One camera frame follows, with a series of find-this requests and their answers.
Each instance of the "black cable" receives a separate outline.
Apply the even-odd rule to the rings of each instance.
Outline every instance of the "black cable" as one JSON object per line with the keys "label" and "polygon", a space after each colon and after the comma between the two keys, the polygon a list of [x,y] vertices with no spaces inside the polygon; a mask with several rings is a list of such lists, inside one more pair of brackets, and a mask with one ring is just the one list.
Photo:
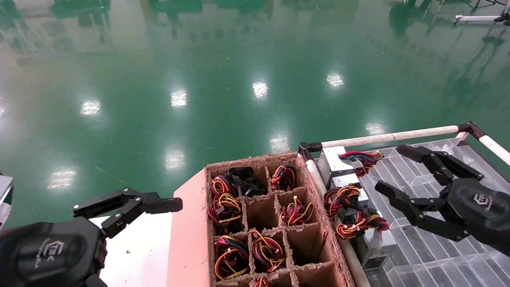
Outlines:
{"label": "black cable", "polygon": [[234,185],[241,188],[242,195],[252,197],[255,195],[266,195],[264,185],[255,177],[252,168],[231,168],[225,176]]}

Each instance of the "white pipe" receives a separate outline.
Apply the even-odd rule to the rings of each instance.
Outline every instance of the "white pipe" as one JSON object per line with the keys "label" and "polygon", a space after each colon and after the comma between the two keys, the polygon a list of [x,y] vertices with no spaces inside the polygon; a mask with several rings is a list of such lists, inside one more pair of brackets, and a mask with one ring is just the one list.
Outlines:
{"label": "white pipe", "polygon": [[[321,194],[325,194],[327,192],[324,183],[322,182],[322,178],[319,174],[319,170],[315,165],[313,159],[307,160],[307,168],[310,174],[312,175],[312,179],[314,181],[315,186],[319,190]],[[345,261],[349,266],[349,270],[352,275],[352,279],[354,280],[354,284],[356,287],[370,287],[370,283],[368,282],[367,275],[365,275],[365,271],[361,267],[360,261],[354,252],[354,248],[352,247],[349,240],[340,240],[340,249],[342,249],[342,253],[344,253]]]}
{"label": "white pipe", "polygon": [[510,165],[510,153],[504,147],[500,146],[488,135],[481,136],[478,140],[506,164]]}
{"label": "white pipe", "polygon": [[389,134],[380,134],[380,135],[371,135],[364,137],[356,137],[356,138],[348,138],[341,140],[333,140],[326,141],[322,143],[322,148],[332,148],[332,147],[353,147],[353,146],[361,146],[367,144],[375,144],[378,142],[385,141],[395,141],[416,137],[424,137],[424,136],[433,136],[433,135],[442,135],[449,133],[458,133],[458,126],[446,126],[432,129],[424,129],[424,130],[415,130],[408,132],[399,132],[399,133],[389,133]]}
{"label": "white pipe", "polygon": [[5,221],[7,221],[7,218],[9,217],[9,214],[11,213],[12,206],[7,203],[0,203],[0,230],[5,224]]}
{"label": "white pipe", "polygon": [[455,138],[460,138],[461,140],[466,140],[468,135],[469,135],[468,132],[460,132],[460,133],[457,134],[457,136]]}

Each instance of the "metal frame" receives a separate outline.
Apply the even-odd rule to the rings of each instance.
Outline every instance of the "metal frame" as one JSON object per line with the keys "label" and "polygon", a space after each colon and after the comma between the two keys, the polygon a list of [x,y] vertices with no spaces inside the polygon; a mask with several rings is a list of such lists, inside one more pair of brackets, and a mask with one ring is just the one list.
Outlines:
{"label": "metal frame", "polygon": [[[302,142],[299,144],[298,156],[303,157],[307,164],[308,171],[312,175],[312,179],[316,188],[322,193],[326,193],[326,187],[324,186],[324,182],[319,174],[315,161],[312,157],[313,152],[320,152],[323,148],[331,148],[331,147],[353,147],[353,146],[361,146],[368,144],[376,144],[380,142],[388,142],[388,141],[396,141],[403,139],[412,139],[419,137],[428,137],[435,135],[444,135],[444,134],[457,134],[456,138],[460,138],[462,140],[466,139],[469,134],[471,134],[474,138],[476,138],[479,142],[481,142],[484,146],[486,146],[490,151],[492,151],[495,155],[501,158],[506,164],[510,165],[510,152],[508,152],[505,148],[495,142],[492,138],[486,135],[481,129],[477,127],[474,122],[467,122],[463,125],[454,125],[454,126],[446,126],[439,128],[431,128],[431,129],[423,129],[423,130],[414,130],[407,132],[398,132],[398,133],[389,133],[382,135],[372,135],[365,137],[357,137],[357,138],[348,138],[341,140],[333,140],[333,141],[325,141],[325,142],[315,142],[315,143],[307,143]],[[370,287],[370,283],[365,275],[365,272],[354,252],[354,248],[352,247],[349,241],[339,241],[342,252],[344,253],[345,260],[347,261],[347,265],[349,266],[352,278],[357,287]]]}
{"label": "metal frame", "polygon": [[[473,9],[478,8],[479,3],[480,3],[480,0],[478,0],[478,2],[476,3],[476,6]],[[510,24],[510,22],[508,21],[508,13],[509,12],[510,12],[510,0],[508,0],[506,2],[505,8],[503,9],[503,12],[501,12],[500,15],[497,15],[497,16],[462,16],[462,15],[457,15],[457,16],[455,16],[455,21],[453,21],[453,23],[457,24],[458,22],[461,22],[461,21],[495,21],[496,19],[501,17],[502,20],[500,20],[498,22],[505,21],[504,24],[507,25],[507,23]]]}

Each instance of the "white tabletop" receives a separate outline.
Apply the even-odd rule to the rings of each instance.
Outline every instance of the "white tabletop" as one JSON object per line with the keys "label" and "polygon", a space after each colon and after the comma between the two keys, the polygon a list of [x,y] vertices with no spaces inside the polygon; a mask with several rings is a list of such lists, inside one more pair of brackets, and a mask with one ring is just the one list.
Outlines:
{"label": "white tabletop", "polygon": [[[106,217],[90,221],[101,226]],[[112,239],[100,278],[108,287],[166,287],[172,214],[142,214]]]}

